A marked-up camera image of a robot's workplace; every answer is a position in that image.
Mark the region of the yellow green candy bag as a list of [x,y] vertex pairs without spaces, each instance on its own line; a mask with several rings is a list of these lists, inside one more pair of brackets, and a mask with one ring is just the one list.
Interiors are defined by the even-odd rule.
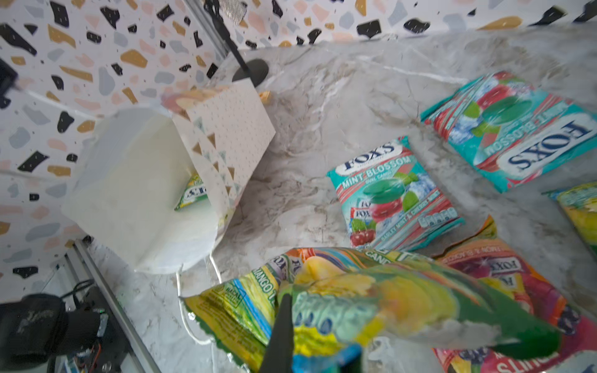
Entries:
[[596,258],[596,182],[544,192],[558,203],[586,248]]

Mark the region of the teal mint candy bag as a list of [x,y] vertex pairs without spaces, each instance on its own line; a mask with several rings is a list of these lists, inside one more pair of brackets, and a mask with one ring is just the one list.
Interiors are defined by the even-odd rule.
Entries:
[[596,116],[509,71],[468,82],[421,114],[501,193],[596,147]]

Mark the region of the green apple tea candy bag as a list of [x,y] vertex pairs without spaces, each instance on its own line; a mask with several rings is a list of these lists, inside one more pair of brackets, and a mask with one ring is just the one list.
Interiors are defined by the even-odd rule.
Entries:
[[547,357],[561,346],[558,328],[525,311],[497,281],[400,251],[295,248],[182,303],[236,364],[257,371],[284,294],[292,296],[296,372],[337,370],[385,332],[517,359]]

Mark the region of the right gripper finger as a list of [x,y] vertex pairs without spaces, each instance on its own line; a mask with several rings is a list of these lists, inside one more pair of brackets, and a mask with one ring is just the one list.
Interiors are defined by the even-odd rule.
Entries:
[[259,373],[292,372],[294,329],[292,296],[284,294]]

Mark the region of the green spring tea candy bag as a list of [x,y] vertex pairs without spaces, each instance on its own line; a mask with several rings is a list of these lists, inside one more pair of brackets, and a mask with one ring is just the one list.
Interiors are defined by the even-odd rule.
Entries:
[[205,187],[205,183],[198,174],[195,174],[189,179],[183,191],[183,194],[180,197],[180,200],[178,201],[174,210],[179,211],[182,208],[186,208],[187,206],[190,206],[199,201],[203,201],[207,198],[208,193]]

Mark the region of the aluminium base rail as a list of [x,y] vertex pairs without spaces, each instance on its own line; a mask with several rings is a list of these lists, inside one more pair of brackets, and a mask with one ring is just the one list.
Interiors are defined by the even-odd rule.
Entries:
[[160,368],[141,341],[132,321],[90,255],[90,240],[78,239],[65,255],[74,276],[75,305],[107,318],[105,332],[85,358],[86,372],[159,372]]

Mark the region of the glitter microphone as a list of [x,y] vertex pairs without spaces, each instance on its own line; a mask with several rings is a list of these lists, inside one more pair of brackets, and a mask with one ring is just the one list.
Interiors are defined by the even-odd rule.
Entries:
[[247,15],[247,6],[241,0],[219,0],[220,13],[238,26]]

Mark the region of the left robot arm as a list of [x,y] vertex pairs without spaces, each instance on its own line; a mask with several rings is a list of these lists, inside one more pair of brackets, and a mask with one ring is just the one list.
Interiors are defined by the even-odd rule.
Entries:
[[61,296],[37,293],[1,304],[1,371],[44,365],[55,372],[59,357],[99,351],[109,315],[81,306],[76,297],[94,284],[85,280]]

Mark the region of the teal cherry candy bag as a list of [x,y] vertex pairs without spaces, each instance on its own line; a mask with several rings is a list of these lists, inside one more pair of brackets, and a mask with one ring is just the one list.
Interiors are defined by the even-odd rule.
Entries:
[[351,245],[414,251],[464,219],[418,161],[407,137],[364,152],[328,172]]

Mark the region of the white patterned paper bag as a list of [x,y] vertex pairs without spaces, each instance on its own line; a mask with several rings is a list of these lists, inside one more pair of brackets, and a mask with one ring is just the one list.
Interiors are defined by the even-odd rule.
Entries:
[[[132,270],[179,274],[220,244],[275,133],[248,79],[120,110],[96,126],[62,214]],[[195,174],[208,198],[175,211]]]

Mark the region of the small yellow ticket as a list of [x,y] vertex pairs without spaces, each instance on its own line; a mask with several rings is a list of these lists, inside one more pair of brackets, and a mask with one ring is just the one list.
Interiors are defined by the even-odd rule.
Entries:
[[265,92],[259,93],[259,97],[260,97],[262,104],[268,105],[271,101],[271,91],[265,91]]

